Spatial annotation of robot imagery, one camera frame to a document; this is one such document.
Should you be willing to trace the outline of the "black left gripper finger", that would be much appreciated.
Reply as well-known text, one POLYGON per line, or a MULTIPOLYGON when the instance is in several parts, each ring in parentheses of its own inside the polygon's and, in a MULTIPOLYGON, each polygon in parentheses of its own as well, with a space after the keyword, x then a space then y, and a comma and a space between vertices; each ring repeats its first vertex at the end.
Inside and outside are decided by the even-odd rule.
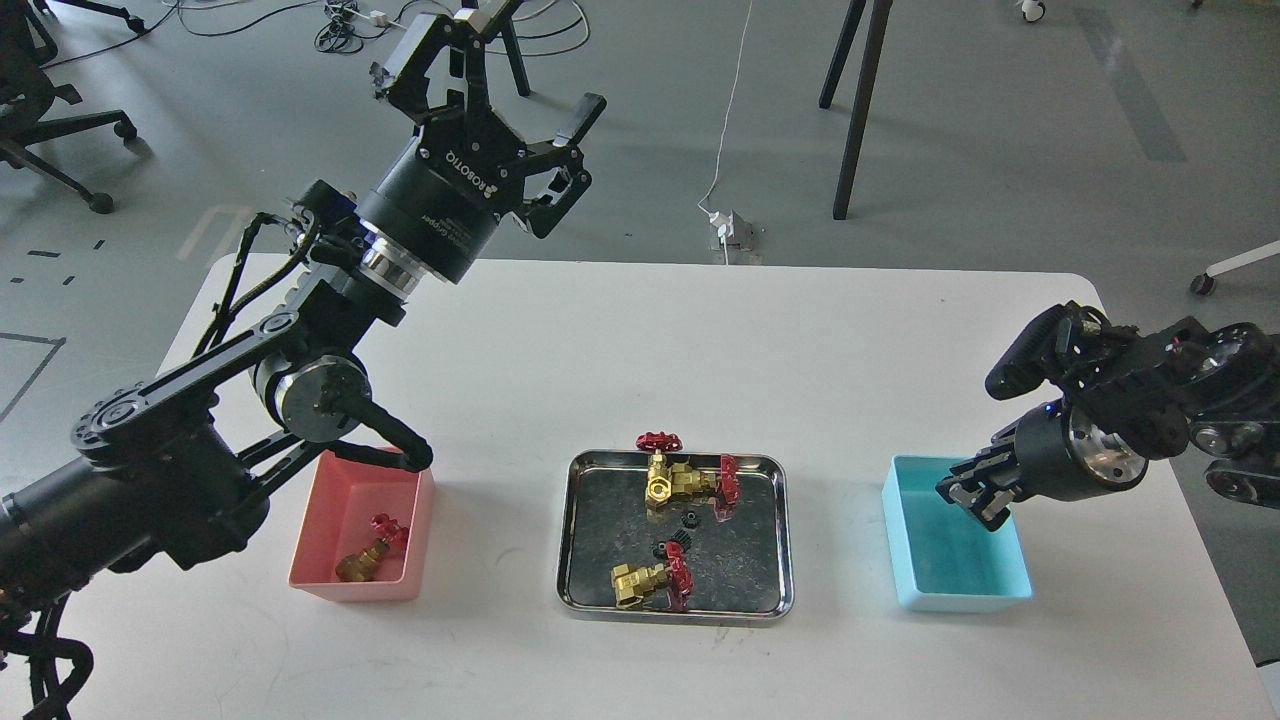
POLYGON ((607 108, 607 99, 599 94, 585 94, 575 109, 561 123, 550 140, 554 150, 576 149, 607 108))
POLYGON ((498 6, 499 1, 484 6, 466 1, 453 15, 415 18, 389 58, 371 64, 372 96, 417 126, 447 117, 480 124, 492 114, 486 46, 497 38, 493 26, 498 6), (451 59, 451 76, 461 78, 463 87, 449 91, 444 104, 433 106, 428 96, 429 70, 443 53, 451 59))

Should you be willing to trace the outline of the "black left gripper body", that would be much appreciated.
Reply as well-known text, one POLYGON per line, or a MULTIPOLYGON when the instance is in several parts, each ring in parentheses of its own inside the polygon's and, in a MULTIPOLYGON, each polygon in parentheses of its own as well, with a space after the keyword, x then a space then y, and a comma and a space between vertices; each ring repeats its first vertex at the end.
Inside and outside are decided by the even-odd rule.
POLYGON ((591 182, 579 146, 526 143, 493 109, 480 124, 419 126, 356 209, 369 241, 358 269, 379 286, 416 286, 428 274, 457 284, 503 217, 545 238, 591 182))

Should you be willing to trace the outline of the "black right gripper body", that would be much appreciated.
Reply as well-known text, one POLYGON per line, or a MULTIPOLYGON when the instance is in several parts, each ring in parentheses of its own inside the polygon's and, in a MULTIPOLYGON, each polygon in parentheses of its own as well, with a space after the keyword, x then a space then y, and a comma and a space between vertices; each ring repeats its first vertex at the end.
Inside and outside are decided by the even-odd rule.
POLYGON ((1012 501, 1034 497, 1076 502, 1135 488, 1149 460, 1117 434, 1100 429, 1079 409, 1042 404, 991 437, 995 454, 1011 466, 995 470, 1012 501))

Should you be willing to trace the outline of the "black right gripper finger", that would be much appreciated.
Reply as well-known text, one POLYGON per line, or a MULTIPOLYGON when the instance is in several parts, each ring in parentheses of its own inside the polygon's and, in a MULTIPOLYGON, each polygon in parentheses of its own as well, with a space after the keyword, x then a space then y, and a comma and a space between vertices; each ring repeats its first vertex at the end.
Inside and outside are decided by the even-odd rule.
POLYGON ((992 533, 997 532, 1010 519, 1011 511, 1009 510, 1009 505, 1015 498, 1016 495, 1011 489, 950 487, 950 501, 992 533))
POLYGON ((1009 450, 984 448, 973 457, 955 462, 934 491, 945 501, 988 501, 1006 491, 1010 466, 1009 450))

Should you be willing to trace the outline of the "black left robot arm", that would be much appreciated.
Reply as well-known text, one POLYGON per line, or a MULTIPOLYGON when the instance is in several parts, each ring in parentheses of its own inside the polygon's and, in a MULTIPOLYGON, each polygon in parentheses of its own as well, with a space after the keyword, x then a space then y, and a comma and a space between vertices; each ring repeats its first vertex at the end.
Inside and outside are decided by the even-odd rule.
POLYGON ((379 406, 355 348, 398 324, 425 275, 458 283, 504 217, 548 236, 589 188, 580 143, 605 108, 586 94, 530 143, 492 106, 500 38, 529 95, 517 1, 420 15, 370 69, 413 123, 379 186, 355 202, 315 182, 292 218, 244 229, 221 304, 192 357, 119 388, 72 427, 76 457, 3 498, 3 653, 29 664, 29 719, 67 719, 93 667, 58 629, 70 593, 157 553, 182 569, 242 551, 270 496, 320 454, 403 471, 429 443, 379 406))

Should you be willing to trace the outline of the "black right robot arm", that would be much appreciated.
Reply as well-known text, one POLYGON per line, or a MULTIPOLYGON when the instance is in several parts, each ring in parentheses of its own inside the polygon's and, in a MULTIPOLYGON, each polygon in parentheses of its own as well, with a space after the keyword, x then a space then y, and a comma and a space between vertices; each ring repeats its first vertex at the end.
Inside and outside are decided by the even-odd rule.
POLYGON ((1215 493, 1275 509, 1277 365, 1277 337, 1251 323, 1210 331, 1188 316, 1142 334, 1097 307, 1055 305, 995 364, 986 392, 1006 400, 1050 383, 1060 397, 955 462, 936 492, 992 532, 1014 503, 1124 492, 1152 461, 1196 447, 1212 457, 1215 493))

